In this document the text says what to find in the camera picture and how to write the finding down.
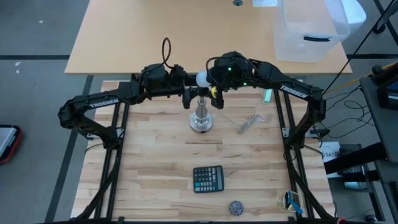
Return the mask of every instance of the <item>calculator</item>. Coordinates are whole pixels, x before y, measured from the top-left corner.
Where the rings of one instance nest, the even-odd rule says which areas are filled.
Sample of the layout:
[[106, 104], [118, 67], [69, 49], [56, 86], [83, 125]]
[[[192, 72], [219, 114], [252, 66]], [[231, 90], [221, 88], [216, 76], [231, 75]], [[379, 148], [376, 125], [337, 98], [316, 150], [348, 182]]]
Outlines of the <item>calculator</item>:
[[223, 167], [197, 167], [193, 169], [193, 191], [210, 193], [224, 190]]

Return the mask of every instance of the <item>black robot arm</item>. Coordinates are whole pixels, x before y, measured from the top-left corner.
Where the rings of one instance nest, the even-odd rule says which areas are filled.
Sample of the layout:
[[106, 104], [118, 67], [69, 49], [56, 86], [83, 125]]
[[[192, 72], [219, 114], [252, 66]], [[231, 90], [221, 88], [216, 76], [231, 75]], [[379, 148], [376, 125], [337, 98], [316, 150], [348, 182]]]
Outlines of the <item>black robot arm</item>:
[[[215, 59], [214, 67], [207, 69], [210, 60]], [[222, 92], [242, 86], [264, 89], [278, 89], [308, 102], [306, 113], [296, 127], [290, 128], [287, 145], [303, 148], [305, 133], [326, 115], [326, 101], [322, 89], [300, 82], [284, 75], [268, 62], [247, 59], [240, 53], [229, 52], [207, 61], [207, 81], [213, 86], [212, 96], [218, 105], [223, 105]]]
[[191, 99], [200, 94], [195, 76], [188, 75], [181, 66], [174, 65], [170, 73], [162, 64], [149, 65], [141, 74], [132, 74], [130, 82], [121, 82], [119, 88], [92, 95], [80, 95], [68, 100], [58, 112], [63, 128], [77, 129], [88, 138], [97, 135], [105, 149], [117, 149], [119, 136], [114, 127], [104, 127], [85, 116], [86, 111], [116, 103], [135, 105], [156, 96], [182, 95], [184, 108], [188, 109]]

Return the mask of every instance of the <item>gray carpet floor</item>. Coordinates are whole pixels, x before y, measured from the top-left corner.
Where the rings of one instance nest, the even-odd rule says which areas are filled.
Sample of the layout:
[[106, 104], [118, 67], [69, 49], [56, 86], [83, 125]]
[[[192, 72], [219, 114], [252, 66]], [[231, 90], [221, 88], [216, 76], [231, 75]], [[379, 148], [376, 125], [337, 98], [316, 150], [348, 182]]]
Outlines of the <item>gray carpet floor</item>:
[[[343, 43], [347, 54], [354, 52], [380, 16], [372, 0], [359, 1], [368, 19], [357, 33]], [[389, 1], [381, 0], [384, 7]], [[0, 55], [70, 54], [87, 4], [87, 0], [0, 0]], [[398, 15], [394, 15], [391, 22], [398, 29]], [[386, 31], [379, 35], [371, 34], [359, 53], [396, 54], [398, 46]], [[353, 74], [340, 77], [334, 86], [365, 76], [375, 64], [387, 65], [394, 61], [353, 60], [350, 63]], [[67, 99], [82, 93], [86, 77], [65, 75], [66, 60], [24, 60], [18, 66], [16, 62], [0, 60], [0, 124], [16, 124], [24, 130], [18, 152], [11, 162], [0, 167], [0, 222], [40, 223], [44, 221], [49, 208], [70, 136], [70, 131], [59, 126], [57, 112]], [[119, 75], [95, 77], [90, 92], [98, 92], [103, 80], [128, 78]], [[307, 77], [306, 82], [325, 88], [333, 78]], [[356, 85], [328, 96], [350, 91]], [[353, 93], [347, 100], [366, 105], [360, 91]], [[360, 115], [359, 110], [351, 110], [341, 102], [328, 111], [324, 124], [331, 126], [342, 119]], [[362, 124], [353, 120], [344, 122], [331, 128], [330, 135], [343, 135]], [[339, 139], [324, 138], [324, 141], [361, 143], [363, 146], [378, 140], [375, 128], [369, 125], [360, 132]], [[70, 216], [86, 146], [87, 141], [78, 137], [55, 220], [67, 220]], [[344, 188], [338, 179], [330, 180], [330, 187], [338, 207], [338, 216], [355, 216], [350, 220], [363, 221], [364, 212], [371, 208], [367, 194]], [[383, 195], [378, 183], [376, 187], [381, 192], [379, 195]], [[383, 197], [381, 202], [387, 223], [392, 223]]]

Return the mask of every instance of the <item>light wood desk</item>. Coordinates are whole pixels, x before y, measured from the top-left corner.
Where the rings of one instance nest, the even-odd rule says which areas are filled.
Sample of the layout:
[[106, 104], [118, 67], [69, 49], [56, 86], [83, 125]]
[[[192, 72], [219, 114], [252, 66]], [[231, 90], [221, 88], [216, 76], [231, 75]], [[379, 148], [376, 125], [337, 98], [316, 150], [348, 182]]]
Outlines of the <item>light wood desk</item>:
[[[115, 89], [118, 84], [116, 81], [104, 82], [101, 91]], [[194, 133], [189, 126], [188, 115], [195, 110], [196, 100], [192, 101], [190, 110], [183, 108], [181, 98], [177, 96], [154, 98], [131, 106], [113, 218], [287, 221], [293, 214], [281, 212], [275, 204], [277, 194], [290, 189], [286, 161], [282, 156], [284, 148], [279, 120], [274, 97], [270, 104], [263, 105], [262, 92], [250, 87], [229, 91], [224, 94], [223, 110], [208, 103], [215, 123], [206, 134]], [[296, 97], [290, 99], [298, 123], [307, 103]], [[287, 118], [283, 96], [281, 101]], [[113, 110], [114, 106], [97, 109], [95, 121], [110, 126]], [[242, 135], [236, 133], [237, 127], [231, 122], [239, 123], [252, 114], [268, 113], [273, 114], [270, 123], [256, 123]], [[100, 142], [89, 141], [88, 146]], [[307, 139], [306, 144], [318, 149], [314, 139]], [[86, 153], [72, 217], [81, 213], [97, 192], [105, 152], [98, 146]], [[310, 190], [333, 214], [335, 208], [321, 155], [306, 148], [302, 149], [302, 154]], [[195, 194], [192, 169], [215, 165], [224, 168], [225, 190]], [[228, 205], [233, 200], [241, 201], [245, 207], [240, 217], [229, 214]]]
[[[162, 61], [164, 37], [172, 43], [169, 64], [177, 63], [187, 72], [202, 71], [210, 57], [234, 50], [273, 63], [289, 75], [335, 75], [347, 62], [341, 44], [318, 63], [277, 62], [275, 9], [243, 2], [234, 6], [232, 0], [91, 0], [65, 73], [140, 72]], [[351, 72], [347, 66], [343, 74]]]

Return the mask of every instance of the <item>white cable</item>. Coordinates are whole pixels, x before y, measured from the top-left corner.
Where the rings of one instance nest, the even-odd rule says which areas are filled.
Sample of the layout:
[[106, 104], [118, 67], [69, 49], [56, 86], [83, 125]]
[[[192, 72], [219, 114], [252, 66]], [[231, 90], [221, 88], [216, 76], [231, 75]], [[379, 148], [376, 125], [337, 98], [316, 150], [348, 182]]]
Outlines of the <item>white cable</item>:
[[230, 120], [230, 122], [232, 122], [233, 124], [239, 125], [239, 127], [238, 127], [237, 130], [236, 130], [236, 132], [237, 132], [238, 134], [243, 134], [243, 133], [245, 133], [254, 123], [256, 123], [256, 122], [258, 122], [258, 121], [260, 121], [260, 122], [266, 122], [267, 124], [269, 124], [269, 123], [271, 122], [271, 120], [272, 120], [272, 117], [273, 117], [272, 113], [269, 113], [269, 114], [267, 115], [267, 117], [264, 117], [264, 116], [255, 114], [255, 115], [250, 116], [250, 118], [248, 119], [248, 121], [246, 121], [244, 124], [238, 124], [238, 123], [235, 123], [235, 122], [233, 122], [233, 121], [231, 121], [231, 120]]

